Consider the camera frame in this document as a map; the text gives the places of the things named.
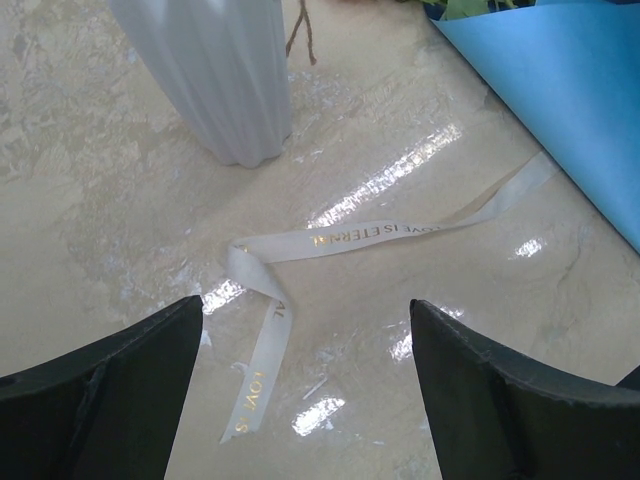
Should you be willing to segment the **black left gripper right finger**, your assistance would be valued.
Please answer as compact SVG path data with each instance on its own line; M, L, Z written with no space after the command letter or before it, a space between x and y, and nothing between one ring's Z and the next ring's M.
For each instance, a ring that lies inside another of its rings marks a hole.
M541 363L424 300L412 350L445 479L636 479L639 372L615 385Z

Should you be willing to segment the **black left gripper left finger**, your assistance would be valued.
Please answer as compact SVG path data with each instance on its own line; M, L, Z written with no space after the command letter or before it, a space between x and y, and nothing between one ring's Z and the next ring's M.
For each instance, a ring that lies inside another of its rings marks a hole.
M202 326L200 297L185 297L2 377L2 478L164 478Z

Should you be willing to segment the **cream printed ribbon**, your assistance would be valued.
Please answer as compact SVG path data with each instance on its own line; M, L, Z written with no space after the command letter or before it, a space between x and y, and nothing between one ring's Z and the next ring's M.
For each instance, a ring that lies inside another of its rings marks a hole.
M540 152L513 173L474 213L453 222L411 224L377 220L239 239L227 253L229 279L270 299L229 422L220 442L257 431L274 390L291 334L292 302L269 264L343 254L373 245L457 230L492 220L542 186L559 171Z

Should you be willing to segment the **blue wrapping paper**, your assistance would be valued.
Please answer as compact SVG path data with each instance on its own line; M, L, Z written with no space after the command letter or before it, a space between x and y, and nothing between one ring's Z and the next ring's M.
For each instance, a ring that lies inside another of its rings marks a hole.
M633 247L639 246L639 4L538 1L427 18Z

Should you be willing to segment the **peach flower stem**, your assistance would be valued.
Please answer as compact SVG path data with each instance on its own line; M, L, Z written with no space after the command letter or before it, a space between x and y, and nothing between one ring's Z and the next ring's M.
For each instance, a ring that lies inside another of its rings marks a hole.
M434 21L464 19L489 13L517 10L535 0L419 0L427 17Z

